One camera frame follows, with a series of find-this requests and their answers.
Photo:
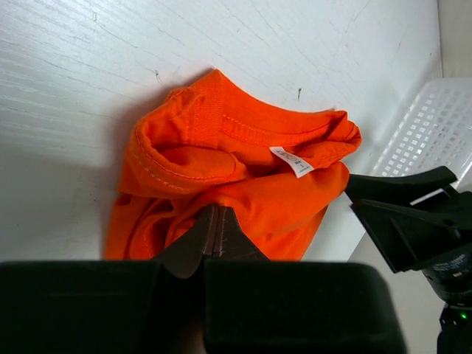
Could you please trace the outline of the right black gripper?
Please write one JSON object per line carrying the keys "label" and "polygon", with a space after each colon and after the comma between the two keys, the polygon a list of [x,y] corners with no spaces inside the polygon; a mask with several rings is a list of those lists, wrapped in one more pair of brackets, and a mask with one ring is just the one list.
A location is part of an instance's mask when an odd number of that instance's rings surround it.
{"label": "right black gripper", "polygon": [[442,301],[471,306],[471,193],[457,192],[456,179],[447,167],[404,177],[351,175],[345,192],[393,272],[422,270]]}

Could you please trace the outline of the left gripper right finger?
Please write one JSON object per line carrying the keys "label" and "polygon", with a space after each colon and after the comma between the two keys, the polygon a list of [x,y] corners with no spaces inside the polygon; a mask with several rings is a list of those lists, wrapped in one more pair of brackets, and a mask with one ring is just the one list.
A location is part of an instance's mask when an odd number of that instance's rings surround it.
{"label": "left gripper right finger", "polygon": [[360,263],[276,262],[257,251],[228,258],[246,241],[228,207],[204,263],[208,353],[404,353],[389,288]]}

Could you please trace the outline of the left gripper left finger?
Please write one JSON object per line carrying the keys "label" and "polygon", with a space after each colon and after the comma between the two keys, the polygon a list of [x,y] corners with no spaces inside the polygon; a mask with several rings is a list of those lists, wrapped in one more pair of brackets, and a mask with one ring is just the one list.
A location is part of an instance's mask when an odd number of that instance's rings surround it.
{"label": "left gripper left finger", "polygon": [[218,207],[150,260],[1,264],[3,353],[160,353],[204,312]]}

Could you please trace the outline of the orange t-shirt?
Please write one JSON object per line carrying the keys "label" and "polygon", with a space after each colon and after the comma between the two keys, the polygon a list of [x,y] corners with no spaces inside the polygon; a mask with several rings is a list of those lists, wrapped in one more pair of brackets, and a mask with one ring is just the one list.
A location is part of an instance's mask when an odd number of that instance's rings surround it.
{"label": "orange t-shirt", "polygon": [[217,204],[235,211],[269,259],[300,260],[344,192],[343,160],[361,141],[345,111],[278,108],[213,70],[131,131],[105,258],[155,257]]}

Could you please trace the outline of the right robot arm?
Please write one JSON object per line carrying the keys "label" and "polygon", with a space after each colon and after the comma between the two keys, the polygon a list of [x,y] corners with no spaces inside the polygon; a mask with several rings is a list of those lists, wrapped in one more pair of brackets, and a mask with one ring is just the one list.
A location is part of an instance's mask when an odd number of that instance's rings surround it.
{"label": "right robot arm", "polygon": [[438,353],[471,352],[471,192],[447,167],[402,177],[350,175],[351,209],[394,273],[420,271],[445,305]]}

